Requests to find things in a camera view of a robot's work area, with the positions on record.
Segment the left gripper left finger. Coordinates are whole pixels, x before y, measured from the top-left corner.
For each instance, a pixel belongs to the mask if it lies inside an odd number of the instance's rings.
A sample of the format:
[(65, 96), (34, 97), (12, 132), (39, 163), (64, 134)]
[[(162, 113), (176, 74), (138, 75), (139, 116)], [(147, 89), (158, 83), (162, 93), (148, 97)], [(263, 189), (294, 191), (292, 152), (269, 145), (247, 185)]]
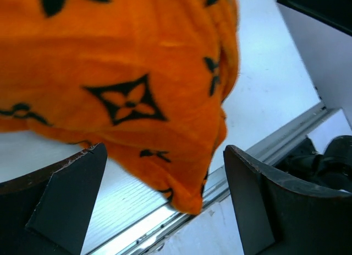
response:
[(1, 254), (80, 254), (107, 162), (99, 143), (1, 183)]

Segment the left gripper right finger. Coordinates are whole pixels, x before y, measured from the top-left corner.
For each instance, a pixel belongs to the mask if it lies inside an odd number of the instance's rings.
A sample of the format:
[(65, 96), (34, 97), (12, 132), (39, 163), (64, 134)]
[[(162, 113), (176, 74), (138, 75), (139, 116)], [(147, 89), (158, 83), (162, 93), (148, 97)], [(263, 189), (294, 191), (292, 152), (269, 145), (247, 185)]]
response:
[(245, 254), (351, 254), (351, 194), (301, 180), (236, 146), (225, 172)]

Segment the orange patterned pillowcase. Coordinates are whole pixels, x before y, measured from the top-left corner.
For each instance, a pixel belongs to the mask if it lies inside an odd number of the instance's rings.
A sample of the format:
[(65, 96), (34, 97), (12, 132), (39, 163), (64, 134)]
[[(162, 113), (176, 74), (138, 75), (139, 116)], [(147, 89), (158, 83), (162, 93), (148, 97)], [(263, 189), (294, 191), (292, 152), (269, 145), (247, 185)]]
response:
[(1, 0), (1, 132), (108, 156), (200, 213), (238, 78), (237, 0)]

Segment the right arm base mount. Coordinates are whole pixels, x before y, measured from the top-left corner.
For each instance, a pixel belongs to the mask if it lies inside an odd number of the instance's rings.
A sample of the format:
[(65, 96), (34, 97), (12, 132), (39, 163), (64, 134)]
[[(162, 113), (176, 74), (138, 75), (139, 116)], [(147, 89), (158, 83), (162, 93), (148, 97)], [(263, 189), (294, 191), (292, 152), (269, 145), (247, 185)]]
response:
[(335, 137), (322, 154), (305, 138), (275, 167), (301, 180), (350, 193), (351, 136)]

